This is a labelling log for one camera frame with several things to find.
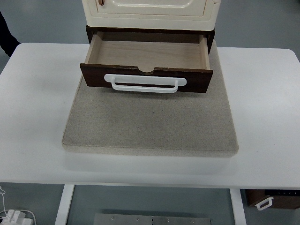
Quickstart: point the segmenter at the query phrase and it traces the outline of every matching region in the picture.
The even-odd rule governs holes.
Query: dark clothing
[[[0,12],[0,46],[10,57],[15,48],[20,44],[17,39],[11,35],[2,13]]]

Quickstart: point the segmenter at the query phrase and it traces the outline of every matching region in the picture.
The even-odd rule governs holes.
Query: metal plate
[[[155,217],[141,215],[95,215],[94,225],[211,225],[209,218]]]

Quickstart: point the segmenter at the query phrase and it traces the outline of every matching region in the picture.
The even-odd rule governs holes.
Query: white table
[[[300,63],[285,49],[218,48],[239,142],[231,158],[66,152],[89,45],[21,44],[0,75],[0,181],[300,188]]]

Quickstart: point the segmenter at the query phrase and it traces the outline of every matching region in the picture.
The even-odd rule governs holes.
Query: white handle
[[[257,209],[259,211],[264,210],[264,209],[270,207],[273,204],[272,199],[274,199],[274,198],[273,197],[266,198],[265,200],[261,201],[260,203],[256,204],[255,206],[257,207]]]
[[[178,77],[106,74],[104,76],[104,79],[107,82],[112,83],[112,88],[114,88],[115,90],[169,93],[169,94],[175,93],[178,89],[178,86],[184,86],[187,84],[185,78],[178,78]],[[128,86],[128,85],[119,85],[116,83],[168,85],[174,87],[160,88],[160,87],[145,87],[145,86]]]

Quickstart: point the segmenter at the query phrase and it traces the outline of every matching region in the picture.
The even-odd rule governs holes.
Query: felt pad
[[[63,135],[67,151],[118,155],[230,157],[238,151],[216,43],[207,93],[88,87],[81,79]]]

